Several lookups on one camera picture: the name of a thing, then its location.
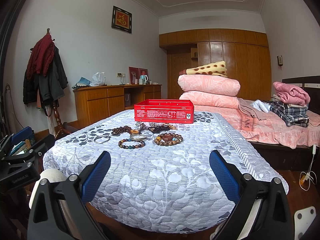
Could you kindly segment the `wooden sideboard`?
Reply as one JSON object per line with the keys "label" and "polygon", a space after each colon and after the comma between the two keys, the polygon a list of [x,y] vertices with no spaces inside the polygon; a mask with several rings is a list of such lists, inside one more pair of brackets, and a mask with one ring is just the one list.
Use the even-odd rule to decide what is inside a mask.
{"label": "wooden sideboard", "polygon": [[110,85],[73,90],[77,126],[84,128],[147,99],[161,98],[161,85]]}

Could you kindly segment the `silver bangle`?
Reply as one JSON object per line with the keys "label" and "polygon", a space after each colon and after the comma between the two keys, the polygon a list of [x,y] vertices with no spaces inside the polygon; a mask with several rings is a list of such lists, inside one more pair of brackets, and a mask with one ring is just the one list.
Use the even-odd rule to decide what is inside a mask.
{"label": "silver bangle", "polygon": [[111,139],[111,137],[109,136],[109,134],[106,134],[106,135],[100,135],[100,136],[95,137],[93,139],[93,141],[96,144],[104,144],[106,142],[109,142],[110,139]]}

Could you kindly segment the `blue cloth on sideboard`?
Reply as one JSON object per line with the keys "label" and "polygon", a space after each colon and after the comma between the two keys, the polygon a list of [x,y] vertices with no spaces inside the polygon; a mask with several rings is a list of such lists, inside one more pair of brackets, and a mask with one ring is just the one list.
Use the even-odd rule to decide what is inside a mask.
{"label": "blue cloth on sideboard", "polygon": [[74,89],[80,88],[80,87],[89,87],[91,84],[91,81],[87,78],[81,77],[80,80],[73,86]]}

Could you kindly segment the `pink bed cover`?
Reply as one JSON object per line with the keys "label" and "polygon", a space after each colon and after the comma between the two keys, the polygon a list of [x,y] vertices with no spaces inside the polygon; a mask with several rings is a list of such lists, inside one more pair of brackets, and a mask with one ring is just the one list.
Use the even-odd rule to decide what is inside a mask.
{"label": "pink bed cover", "polygon": [[281,144],[295,149],[297,146],[319,146],[319,115],[307,111],[308,127],[293,125],[287,127],[285,122],[273,112],[258,112],[262,119],[246,115],[240,109],[213,106],[194,106],[195,111],[221,114],[242,136],[253,142],[263,144]]}

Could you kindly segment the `white plastic bag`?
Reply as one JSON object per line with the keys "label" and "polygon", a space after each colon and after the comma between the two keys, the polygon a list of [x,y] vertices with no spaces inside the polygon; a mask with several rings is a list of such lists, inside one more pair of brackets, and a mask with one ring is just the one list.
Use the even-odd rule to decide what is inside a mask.
{"label": "white plastic bag", "polygon": [[91,87],[98,87],[105,85],[105,73],[104,72],[97,72],[92,76],[92,82],[90,83]]}

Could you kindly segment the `white cloth on bed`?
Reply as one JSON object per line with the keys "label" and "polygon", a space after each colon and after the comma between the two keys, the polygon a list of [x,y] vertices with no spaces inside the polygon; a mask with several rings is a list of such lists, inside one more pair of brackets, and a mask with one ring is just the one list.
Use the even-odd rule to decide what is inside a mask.
{"label": "white cloth on bed", "polygon": [[261,100],[255,100],[252,102],[252,107],[261,111],[261,112],[264,112],[264,113],[268,113],[270,111],[270,104],[269,103],[266,103],[266,102],[262,102]]}

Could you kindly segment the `pink folded blanket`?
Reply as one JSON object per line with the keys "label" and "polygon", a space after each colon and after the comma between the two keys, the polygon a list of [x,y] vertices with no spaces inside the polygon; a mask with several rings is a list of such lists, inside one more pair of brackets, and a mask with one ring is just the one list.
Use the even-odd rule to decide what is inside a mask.
{"label": "pink folded blanket", "polygon": [[309,94],[302,88],[282,82],[274,82],[277,96],[283,103],[305,106],[310,103]]}

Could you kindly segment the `red photo frames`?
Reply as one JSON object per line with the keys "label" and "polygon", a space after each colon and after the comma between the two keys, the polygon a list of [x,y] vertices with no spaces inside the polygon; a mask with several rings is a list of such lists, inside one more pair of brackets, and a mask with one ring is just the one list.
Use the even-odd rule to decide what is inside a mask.
{"label": "red photo frames", "polygon": [[142,75],[148,75],[148,70],[145,68],[129,67],[129,82],[132,85],[139,83]]}

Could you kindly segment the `dark wooden headboard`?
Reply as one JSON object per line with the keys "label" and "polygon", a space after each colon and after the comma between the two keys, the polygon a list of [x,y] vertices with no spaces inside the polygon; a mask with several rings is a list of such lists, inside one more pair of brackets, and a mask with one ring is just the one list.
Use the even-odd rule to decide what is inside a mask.
{"label": "dark wooden headboard", "polygon": [[320,76],[305,76],[282,79],[283,83],[296,85],[305,90],[310,96],[309,110],[319,114],[320,108]]}

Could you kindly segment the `lower pink folded quilt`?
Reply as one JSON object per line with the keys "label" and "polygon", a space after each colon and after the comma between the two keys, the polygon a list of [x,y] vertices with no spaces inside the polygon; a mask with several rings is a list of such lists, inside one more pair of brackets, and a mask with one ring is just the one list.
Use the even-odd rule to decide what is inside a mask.
{"label": "lower pink folded quilt", "polygon": [[236,96],[227,96],[219,94],[211,94],[198,91],[184,92],[180,96],[180,100],[190,100],[194,105],[212,106],[239,109],[239,100]]}

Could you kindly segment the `white kettle with pink lid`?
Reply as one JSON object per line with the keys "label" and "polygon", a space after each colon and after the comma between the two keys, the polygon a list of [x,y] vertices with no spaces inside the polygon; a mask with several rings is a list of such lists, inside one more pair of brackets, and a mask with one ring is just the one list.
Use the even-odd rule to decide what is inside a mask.
{"label": "white kettle with pink lid", "polygon": [[139,84],[140,85],[146,85],[147,82],[148,82],[148,75],[146,73],[146,71],[141,71],[141,74],[140,74],[140,78],[139,78]]}

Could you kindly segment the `red tin box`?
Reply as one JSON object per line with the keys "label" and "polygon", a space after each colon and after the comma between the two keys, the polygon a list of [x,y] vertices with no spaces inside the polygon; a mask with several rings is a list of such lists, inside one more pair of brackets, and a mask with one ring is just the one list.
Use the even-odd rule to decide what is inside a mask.
{"label": "red tin box", "polygon": [[194,105],[190,100],[147,99],[135,104],[135,121],[192,124]]}

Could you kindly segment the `yellow spotted blanket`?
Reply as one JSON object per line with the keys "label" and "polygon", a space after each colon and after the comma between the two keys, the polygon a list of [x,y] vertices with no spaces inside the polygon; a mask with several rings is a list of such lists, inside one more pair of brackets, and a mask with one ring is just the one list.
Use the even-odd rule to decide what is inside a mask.
{"label": "yellow spotted blanket", "polygon": [[227,77],[227,68],[225,61],[218,61],[202,66],[184,69],[179,72],[180,75],[214,75]]}

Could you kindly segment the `framed red calligraphy picture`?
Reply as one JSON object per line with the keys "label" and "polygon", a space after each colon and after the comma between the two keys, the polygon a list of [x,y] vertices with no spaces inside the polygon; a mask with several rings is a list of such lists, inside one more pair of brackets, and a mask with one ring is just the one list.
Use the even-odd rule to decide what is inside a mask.
{"label": "framed red calligraphy picture", "polygon": [[119,7],[113,6],[111,27],[131,34],[132,14]]}

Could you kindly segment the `wall phone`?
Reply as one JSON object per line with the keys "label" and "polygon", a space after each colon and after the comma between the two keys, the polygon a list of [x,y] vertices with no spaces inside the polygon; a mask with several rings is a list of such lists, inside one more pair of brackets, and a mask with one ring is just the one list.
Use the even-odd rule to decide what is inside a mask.
{"label": "wall phone", "polygon": [[283,66],[283,57],[281,55],[277,56],[277,63],[279,67]]}

